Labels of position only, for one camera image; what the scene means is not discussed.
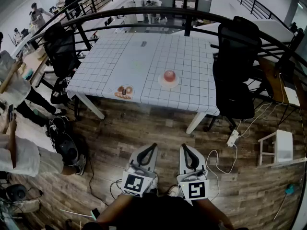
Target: power strip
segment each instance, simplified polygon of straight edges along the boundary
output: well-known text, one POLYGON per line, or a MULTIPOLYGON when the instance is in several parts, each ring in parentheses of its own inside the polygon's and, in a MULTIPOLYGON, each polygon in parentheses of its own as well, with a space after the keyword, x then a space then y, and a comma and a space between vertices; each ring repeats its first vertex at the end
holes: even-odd
POLYGON ((230 137, 228 138, 228 141, 226 142, 226 144, 229 146, 229 147, 233 147, 234 146, 234 143, 236 141, 236 139, 239 138, 239 133, 234 129, 232 132, 231 132, 231 135, 230 137))

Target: white grid tablecloth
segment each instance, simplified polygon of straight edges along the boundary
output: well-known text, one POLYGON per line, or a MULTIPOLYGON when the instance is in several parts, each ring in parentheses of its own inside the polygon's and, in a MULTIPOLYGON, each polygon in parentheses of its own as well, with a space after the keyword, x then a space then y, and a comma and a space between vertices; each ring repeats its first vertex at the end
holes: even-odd
POLYGON ((81 93, 219 115, 212 66, 210 43, 201 38, 110 34, 96 42, 67 92, 69 97, 81 93), (166 70, 180 77, 177 87, 158 83, 166 70))

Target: mesh chair back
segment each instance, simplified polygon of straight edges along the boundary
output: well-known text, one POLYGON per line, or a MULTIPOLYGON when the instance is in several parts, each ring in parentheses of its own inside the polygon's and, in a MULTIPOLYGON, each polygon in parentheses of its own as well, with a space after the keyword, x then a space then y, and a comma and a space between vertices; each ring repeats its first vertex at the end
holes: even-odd
POLYGON ((214 77, 223 81, 247 81, 262 44, 259 28, 253 22, 236 16, 232 23, 220 24, 218 32, 219 54, 213 68, 214 77))
POLYGON ((55 24, 45 32, 45 51, 53 65, 57 77, 67 77, 81 62, 75 48, 75 37, 72 30, 65 31, 55 24))

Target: red apple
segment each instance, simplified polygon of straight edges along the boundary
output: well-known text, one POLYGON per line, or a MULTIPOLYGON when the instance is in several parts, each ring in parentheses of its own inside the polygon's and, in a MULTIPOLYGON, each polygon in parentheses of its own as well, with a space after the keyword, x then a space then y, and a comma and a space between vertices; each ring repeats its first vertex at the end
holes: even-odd
POLYGON ((176 74, 173 72, 173 71, 166 71, 164 73, 164 79, 167 81, 167 82, 172 82, 174 81, 176 78, 176 74))

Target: black railing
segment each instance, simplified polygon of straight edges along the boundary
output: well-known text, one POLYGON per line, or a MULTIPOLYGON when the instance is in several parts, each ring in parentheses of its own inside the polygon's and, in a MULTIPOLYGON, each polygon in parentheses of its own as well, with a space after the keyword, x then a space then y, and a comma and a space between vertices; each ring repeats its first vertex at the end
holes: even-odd
POLYGON ((65 16, 60 19, 60 22, 63 21, 65 18, 69 21, 71 19, 85 16, 89 11, 92 13, 97 12, 99 9, 104 7, 107 3, 113 0, 91 0, 91 3, 87 6, 84 6, 85 3, 88 2, 85 1, 83 3, 79 3, 83 0, 76 0, 64 9, 62 9, 59 13, 57 13, 55 16, 53 16, 49 21, 47 21, 35 34, 34 36, 40 34, 48 25, 50 25, 56 18, 58 18, 61 14, 65 14, 65 16))
MULTIPOLYGON (((86 46, 86 50, 91 50, 92 46, 90 42, 92 41, 97 41, 97 39, 92 39, 88 40, 87 37, 85 36, 85 32, 91 32, 91 31, 97 31, 97 30, 105 30, 105 29, 111 29, 111 28, 123 28, 123 27, 148 27, 148 24, 145 23, 138 23, 138 24, 121 24, 121 25, 114 25, 114 26, 104 26, 104 27, 97 27, 97 28, 92 28, 89 30, 84 31, 82 28, 82 23, 85 21, 90 21, 90 20, 96 20, 96 19, 101 19, 101 18, 106 18, 110 16, 116 16, 116 15, 127 15, 127 14, 170 14, 170 15, 183 15, 186 17, 186 24, 185 26, 178 26, 178 25, 172 25, 172 24, 151 24, 151 27, 164 27, 164 28, 176 28, 180 30, 185 31, 185 36, 189 36, 190 31, 195 31, 195 32, 200 32, 200 33, 205 33, 205 34, 210 34, 210 35, 215 35, 218 36, 217 32, 212 32, 208 30, 203 30, 199 29, 197 27, 192 27, 191 26, 191 21, 192 18, 199 18, 199 19, 206 19, 209 21, 213 22, 218 22, 218 23, 231 23, 232 20, 228 19, 226 17, 212 14, 212 13, 206 13, 206 12, 201 12, 201 11, 191 11, 187 9, 181 9, 181 8, 168 8, 168 7, 134 7, 134 8, 124 8, 124 9, 115 9, 115 10, 109 10, 109 11, 102 11, 102 12, 97 12, 89 15, 85 15, 76 19, 69 20, 68 22, 63 24, 63 27, 72 27, 76 26, 78 28, 78 32, 75 32, 75 35, 80 34, 83 41, 78 41, 75 43, 84 43, 86 46)), ((44 36, 44 32, 40 33, 33 38, 30 39, 31 42, 35 42, 35 40, 40 39, 44 36)), ((241 42, 243 44, 249 45, 254 47, 252 44, 248 44, 245 41, 242 41, 238 38, 231 37, 231 36, 226 36, 224 37, 229 38, 231 40, 235 40, 238 42, 241 42)), ((295 58, 297 61, 301 63, 301 65, 304 65, 307 67, 307 62, 300 57, 295 51, 287 47, 284 43, 278 41, 277 39, 273 38, 272 36, 261 32, 260 31, 260 38, 264 39, 265 41, 269 42, 269 44, 262 45, 261 48, 259 48, 259 52, 266 53, 266 56, 272 56, 278 60, 281 58, 277 56, 277 54, 271 52, 270 49, 265 49, 264 47, 269 47, 269 46, 274 46, 273 51, 275 50, 283 50, 284 52, 290 54, 293 58, 295 58)), ((307 78, 307 75, 299 68, 294 67, 295 70, 299 73, 301 73, 303 76, 307 78)))
POLYGON ((247 8, 250 14, 254 15, 257 19, 276 20, 291 32, 290 28, 285 23, 283 23, 281 19, 279 19, 272 11, 270 11, 267 7, 262 5, 257 0, 237 0, 237 1, 245 8, 247 8))

